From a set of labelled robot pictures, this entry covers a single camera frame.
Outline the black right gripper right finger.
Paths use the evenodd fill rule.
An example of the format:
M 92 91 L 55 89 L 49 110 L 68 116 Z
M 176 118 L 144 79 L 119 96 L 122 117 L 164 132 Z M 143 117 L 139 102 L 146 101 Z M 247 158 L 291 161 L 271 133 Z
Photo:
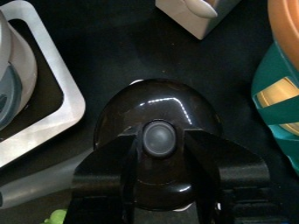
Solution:
M 184 132 L 183 152 L 200 224 L 290 224 L 259 155 L 202 130 Z

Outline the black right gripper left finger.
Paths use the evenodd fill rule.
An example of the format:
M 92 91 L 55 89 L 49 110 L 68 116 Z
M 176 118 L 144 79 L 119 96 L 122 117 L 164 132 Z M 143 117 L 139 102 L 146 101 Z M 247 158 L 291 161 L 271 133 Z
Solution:
M 136 145 L 119 136 L 80 162 L 64 224 L 134 224 Z

